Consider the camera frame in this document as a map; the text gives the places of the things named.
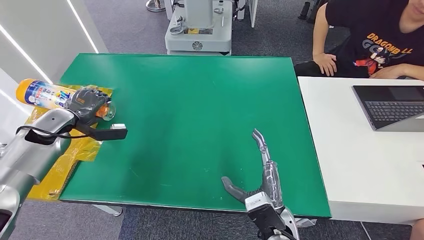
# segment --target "wall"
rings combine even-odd
[[[7,144],[30,116],[33,107],[16,100],[18,84],[1,68],[0,83],[0,144]]]
[[[107,53],[82,0],[0,1],[0,25],[54,83],[78,53],[96,52],[76,18],[74,7],[98,52]],[[44,78],[0,34],[0,68],[12,79]]]
[[[57,83],[79,53],[96,52],[108,50],[82,0],[0,1],[0,143],[32,111],[16,100],[21,80]]]

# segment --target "gray carpet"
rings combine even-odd
[[[85,0],[94,23],[111,53],[165,54],[168,19],[165,12],[149,12],[145,0]],[[232,53],[241,56],[286,56],[293,62],[311,60],[313,25],[298,19],[301,0],[260,0],[255,28],[249,11],[233,22]],[[330,29],[326,48],[332,49],[349,35]]]
[[[372,240],[408,240],[411,226],[364,223]],[[247,215],[127,207],[119,240],[256,240]],[[319,219],[302,240],[369,240],[360,222]]]
[[[92,205],[29,200],[10,240],[116,240],[123,219]]]
[[[165,54],[165,12],[148,12],[146,0],[85,0],[111,53]],[[299,20],[301,0],[260,0],[255,29],[249,13],[233,23],[232,51],[241,56],[289,56],[311,60],[313,26]],[[326,49],[349,32],[330,29]],[[257,229],[246,215],[128,207],[113,217],[84,204],[28,201],[12,240],[255,240]],[[410,226],[364,223],[372,240],[407,240]],[[303,240],[368,240],[360,222],[320,219],[300,230]]]

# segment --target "laptop keyboard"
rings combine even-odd
[[[400,121],[424,113],[424,102],[366,101],[374,121]]]

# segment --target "person's hand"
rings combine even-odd
[[[337,73],[336,60],[336,56],[332,54],[320,53],[313,55],[313,61],[319,66],[321,73],[325,73],[327,77],[334,76],[334,73]]]
[[[380,69],[378,72],[371,75],[370,79],[397,79],[404,76],[404,65],[398,64]]]

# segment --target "robotic hand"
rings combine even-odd
[[[246,192],[231,180],[221,178],[225,190],[245,204],[247,215],[259,228],[262,240],[299,240],[295,217],[283,204],[277,163],[271,160],[264,136],[255,128],[252,137],[262,155],[262,185],[255,191]]]
[[[17,129],[6,147],[0,147],[0,240],[8,239],[22,203],[33,185],[38,185],[71,144],[71,139],[91,137],[98,141],[127,136],[124,124],[111,129],[90,127],[101,118],[96,113],[111,102],[107,94],[82,88],[65,103],[65,109],[46,112],[33,124]],[[71,136],[77,129],[85,135]]]

